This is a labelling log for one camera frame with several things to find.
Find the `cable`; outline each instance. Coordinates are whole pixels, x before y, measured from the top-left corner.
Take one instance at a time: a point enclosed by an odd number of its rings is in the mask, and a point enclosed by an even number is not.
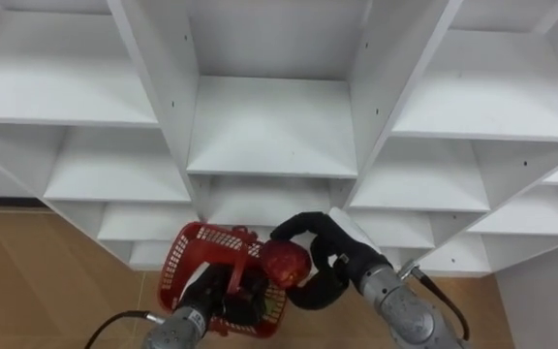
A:
[[[96,339],[98,338],[98,336],[101,335],[101,332],[104,331],[107,328],[107,326],[111,325],[111,323],[113,323],[114,321],[117,321],[122,318],[127,318],[127,317],[147,319],[147,316],[149,314],[150,314],[149,311],[144,311],[144,310],[127,310],[111,316],[105,321],[105,323],[103,323],[103,325],[101,325],[101,327],[98,328],[98,330],[94,332],[94,334],[92,334],[91,337],[89,337],[87,344],[85,344],[85,349],[90,349],[94,344],[94,342],[96,341]]]
[[[451,309],[451,311],[453,311],[455,316],[457,316],[457,319],[460,320],[460,324],[462,325],[462,331],[464,332],[464,335],[462,335],[462,339],[468,341],[471,337],[471,329],[469,329],[469,323],[468,321],[466,321],[466,318],[464,317],[464,314],[462,314],[462,311],[457,306],[455,306],[453,301],[451,301],[438,286],[436,286],[434,281],[429,276],[421,274],[418,277],[418,280],[423,286],[430,290],[431,293],[433,293],[434,295],[436,295],[436,297],[443,301],[443,303],[446,304],[449,309]]]

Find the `basket handle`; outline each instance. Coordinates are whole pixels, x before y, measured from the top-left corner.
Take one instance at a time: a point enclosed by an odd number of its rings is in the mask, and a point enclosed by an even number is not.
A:
[[[242,243],[240,244],[238,257],[233,265],[232,278],[230,279],[230,285],[228,286],[228,295],[235,295],[238,293],[240,289],[240,279],[242,278],[242,273],[244,273],[244,268],[246,267],[249,259],[249,243],[258,239],[258,235],[254,232],[249,233],[249,230],[245,226],[233,227],[232,233],[240,238]]]
[[[247,243],[243,241],[238,252],[238,258],[236,258],[233,265],[232,278],[228,286],[228,295],[235,295],[240,289],[240,278],[242,277],[242,273],[244,273],[244,268],[249,258],[249,246]]]

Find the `wooden floor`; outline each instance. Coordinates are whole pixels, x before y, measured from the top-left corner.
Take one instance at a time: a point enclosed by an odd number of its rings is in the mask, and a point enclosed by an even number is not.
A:
[[[50,213],[0,212],[0,349],[77,349],[105,319],[154,309],[158,275],[134,272]],[[512,349],[494,277],[437,279],[465,312],[476,349]],[[417,291],[432,298],[421,288]],[[122,321],[96,349],[140,349],[145,323]],[[200,348],[394,348],[386,325],[355,293],[330,308],[288,309],[268,340],[208,335]]]

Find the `red apple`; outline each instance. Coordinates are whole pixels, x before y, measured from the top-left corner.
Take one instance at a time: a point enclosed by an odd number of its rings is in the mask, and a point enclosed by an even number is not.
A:
[[[309,252],[291,241],[268,241],[260,250],[260,261],[270,281],[282,289],[297,285],[311,272]]]

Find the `red basket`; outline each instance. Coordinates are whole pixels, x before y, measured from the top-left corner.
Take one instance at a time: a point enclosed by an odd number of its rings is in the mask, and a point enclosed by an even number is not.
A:
[[[228,293],[235,294],[245,268],[260,268],[261,247],[257,234],[249,233],[245,227],[229,230],[200,222],[187,224],[173,242],[163,265],[158,291],[161,306],[169,312],[175,310],[184,287],[203,263],[234,266]],[[238,326],[213,317],[209,329],[220,335],[241,333],[259,338],[273,335],[283,318],[286,293],[270,283],[265,296],[274,307],[266,310],[259,325]]]

